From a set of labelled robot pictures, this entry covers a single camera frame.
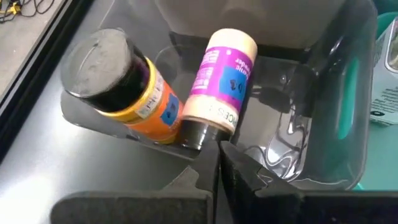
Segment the blue sticker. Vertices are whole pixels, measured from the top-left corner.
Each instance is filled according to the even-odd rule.
[[[169,126],[174,124],[174,121],[177,119],[178,115],[178,107],[178,98],[170,93],[169,102],[167,103],[166,110],[164,110],[162,116],[160,116],[165,124]]]
[[[225,66],[218,89],[220,93],[243,101],[246,92],[246,76],[235,68]]]

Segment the purple label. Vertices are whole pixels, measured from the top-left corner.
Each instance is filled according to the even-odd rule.
[[[203,57],[190,95],[214,96],[240,112],[252,67],[243,52],[212,47]]]

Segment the jar label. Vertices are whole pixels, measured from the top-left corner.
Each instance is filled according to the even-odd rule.
[[[203,118],[230,130],[233,134],[239,115],[236,110],[211,96],[192,96],[185,103],[183,119]]]
[[[214,96],[239,112],[252,66],[250,58],[239,50],[212,47],[203,57],[190,95]]]
[[[157,71],[155,77],[155,86],[152,92],[150,93],[146,102],[136,110],[138,116],[142,119],[147,118],[152,112],[158,107],[160,100],[162,99],[162,94],[164,90],[164,79],[162,75]]]
[[[168,126],[171,126],[174,124],[174,121],[177,119],[178,115],[178,108],[179,108],[179,100],[176,96],[174,96],[172,93],[169,93],[168,96],[169,100],[167,102],[167,107],[166,110],[164,110],[162,116],[162,121],[167,124]]]

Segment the plastic container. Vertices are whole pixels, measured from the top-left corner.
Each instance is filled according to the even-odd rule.
[[[134,39],[182,103],[210,35],[224,27],[249,34],[258,55],[231,142],[301,189],[353,188],[366,162],[376,33],[372,2],[186,4],[115,1],[100,28],[118,27]],[[66,93],[61,106],[71,123],[187,159],[198,154],[155,144]]]

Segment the black plastic tray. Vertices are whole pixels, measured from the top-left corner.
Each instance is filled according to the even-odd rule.
[[[190,35],[172,30],[176,26],[172,12],[165,11],[167,3],[114,1],[99,29],[122,29],[185,102],[208,41],[202,35],[206,24],[191,27]],[[171,9],[178,13],[181,7]],[[231,140],[301,189],[350,189],[366,162],[376,11],[371,1],[346,1],[332,18],[305,49],[259,44],[251,88]],[[184,22],[178,25],[194,25]],[[73,124],[187,159],[198,154],[158,146],[65,92],[61,106]]]

